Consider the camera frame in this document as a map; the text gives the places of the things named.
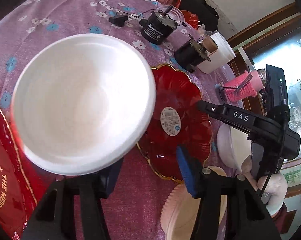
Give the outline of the cream ridged plastic plate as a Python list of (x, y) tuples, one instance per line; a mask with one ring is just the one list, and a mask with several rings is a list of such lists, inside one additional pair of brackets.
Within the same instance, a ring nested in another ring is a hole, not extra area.
[(194, 199), (184, 184), (177, 185), (161, 211), (165, 239), (190, 239), (199, 210), (200, 199)]

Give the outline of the red scalloped plastic plate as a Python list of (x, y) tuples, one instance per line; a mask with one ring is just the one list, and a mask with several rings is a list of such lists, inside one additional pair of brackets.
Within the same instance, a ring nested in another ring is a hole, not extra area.
[(157, 176), (182, 183), (176, 148), (185, 147), (203, 164), (211, 153), (213, 128), (208, 114), (197, 109), (202, 94), (185, 72), (169, 64), (151, 70), (156, 84), (155, 109), (137, 147)]

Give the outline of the white foam bowl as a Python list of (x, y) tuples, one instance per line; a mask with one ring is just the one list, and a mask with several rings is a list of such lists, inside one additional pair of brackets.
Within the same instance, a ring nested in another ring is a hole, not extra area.
[(217, 133), (219, 157), (225, 166), (240, 173), (251, 171), (251, 141), (247, 135), (227, 124), (222, 124)]
[(63, 38), (40, 51), (17, 80), (11, 120), (26, 157), (77, 176), (129, 152), (150, 123), (154, 75), (130, 44), (102, 34)]

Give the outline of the pink sleeved thermos bottle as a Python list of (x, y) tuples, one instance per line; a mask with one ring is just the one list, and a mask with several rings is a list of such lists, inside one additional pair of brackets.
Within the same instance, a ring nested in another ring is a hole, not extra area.
[(265, 82), (266, 70), (245, 71), (219, 87), (218, 92), (223, 101), (237, 102), (250, 96), (256, 97), (257, 93), (265, 88)]

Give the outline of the red wedding gift box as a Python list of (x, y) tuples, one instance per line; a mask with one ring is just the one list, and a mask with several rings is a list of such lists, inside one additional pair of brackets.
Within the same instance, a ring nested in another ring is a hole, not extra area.
[(37, 199), (24, 173), (18, 147), (0, 109), (0, 228), (21, 239)]

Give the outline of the white plastic jar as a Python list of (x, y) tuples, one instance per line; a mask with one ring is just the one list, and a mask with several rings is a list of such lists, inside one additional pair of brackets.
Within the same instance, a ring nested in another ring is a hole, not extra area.
[(223, 35), (219, 33), (219, 31), (215, 31), (214, 34), (210, 36), (210, 38), (214, 40), (214, 42), (218, 46), (218, 49), (213, 53), (208, 53), (210, 61), (205, 60), (197, 65), (198, 69), (205, 74), (210, 74), (211, 72), (227, 64), (236, 57), (233, 49), (231, 48), (227, 40), (223, 37)]

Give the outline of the red plastic bag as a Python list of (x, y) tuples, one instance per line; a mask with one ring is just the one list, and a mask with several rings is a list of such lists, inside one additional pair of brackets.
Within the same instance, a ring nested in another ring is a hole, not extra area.
[(173, 14), (173, 16), (178, 16), (178, 18), (181, 18), (180, 15), (183, 16), (184, 21), (186, 21), (191, 27), (193, 27), (195, 30), (198, 30), (198, 24), (199, 24), (199, 16), (195, 13), (195, 10), (191, 7), (188, 7), (187, 4), (184, 4), (182, 0), (157, 0), (162, 4), (163, 7), (173, 5), (175, 9), (172, 9), (170, 13)]

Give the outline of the black cylindrical motor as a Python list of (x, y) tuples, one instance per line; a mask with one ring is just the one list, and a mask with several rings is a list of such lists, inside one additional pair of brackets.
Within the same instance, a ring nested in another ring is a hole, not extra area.
[(165, 11), (154, 10), (149, 18), (139, 21), (141, 35), (152, 44), (160, 45), (174, 32), (180, 25), (178, 21), (171, 19), (169, 12), (174, 6), (169, 5)]

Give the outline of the black power adapter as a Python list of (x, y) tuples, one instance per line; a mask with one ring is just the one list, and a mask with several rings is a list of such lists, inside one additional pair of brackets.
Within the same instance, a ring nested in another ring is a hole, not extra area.
[(117, 27), (123, 27), (125, 25), (125, 22), (128, 20), (127, 15), (116, 15), (109, 18), (109, 22)]

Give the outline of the purple floral tablecloth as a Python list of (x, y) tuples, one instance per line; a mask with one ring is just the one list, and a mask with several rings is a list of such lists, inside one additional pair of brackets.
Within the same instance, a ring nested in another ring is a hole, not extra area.
[[(0, 109), (7, 122), (12, 92), (22, 70), (46, 46), (71, 35), (110, 35), (137, 49), (152, 67), (164, 63), (176, 66), (173, 51), (186, 41), (187, 34), (193, 34), (192, 28), (180, 27), (157, 46), (140, 35), (137, 20), (130, 20), (123, 28), (108, 21), (120, 10), (137, 15), (156, 7), (153, 0), (27, 0), (14, 9), (0, 21)], [(18, 152), (39, 201), (54, 176)], [(110, 237), (164, 239), (161, 210), (174, 188), (174, 181), (157, 176), (140, 151), (132, 148), (124, 157), (114, 192), (102, 202)]]

